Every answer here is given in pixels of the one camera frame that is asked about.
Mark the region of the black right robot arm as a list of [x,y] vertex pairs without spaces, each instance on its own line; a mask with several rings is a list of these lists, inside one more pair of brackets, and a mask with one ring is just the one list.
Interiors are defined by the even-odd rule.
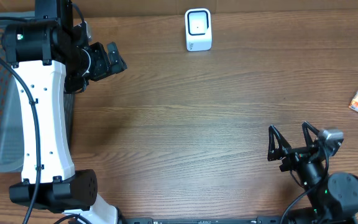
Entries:
[[317,129],[305,121],[306,146],[293,148],[274,126],[270,126],[268,160],[280,160],[282,172],[297,173],[295,182],[304,190],[283,212],[280,223],[356,223],[358,176],[329,173],[329,159],[341,147],[342,131]]

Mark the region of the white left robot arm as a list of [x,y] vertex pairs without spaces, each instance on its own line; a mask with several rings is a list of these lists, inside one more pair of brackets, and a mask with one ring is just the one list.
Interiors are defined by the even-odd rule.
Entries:
[[68,148],[64,94],[81,93],[89,82],[127,68],[115,43],[89,42],[87,23],[73,23],[76,11],[71,1],[37,1],[32,20],[12,17],[6,27],[2,46],[19,89],[24,137],[21,181],[9,196],[29,212],[124,223],[119,209],[98,193],[95,172],[76,170]]

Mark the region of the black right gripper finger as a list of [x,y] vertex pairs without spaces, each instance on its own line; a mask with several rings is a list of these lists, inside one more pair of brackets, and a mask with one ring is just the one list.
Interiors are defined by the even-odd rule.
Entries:
[[268,136],[268,161],[281,160],[284,157],[287,157],[288,150],[291,149],[291,145],[274,125],[270,125],[268,127]]
[[303,135],[304,135],[304,138],[305,138],[306,147],[308,149],[313,148],[314,143],[313,143],[313,140],[311,138],[310,132],[312,132],[315,136],[318,136],[319,130],[316,127],[314,127],[313,125],[311,125],[307,121],[303,122],[301,127],[302,127],[302,130],[303,130]]

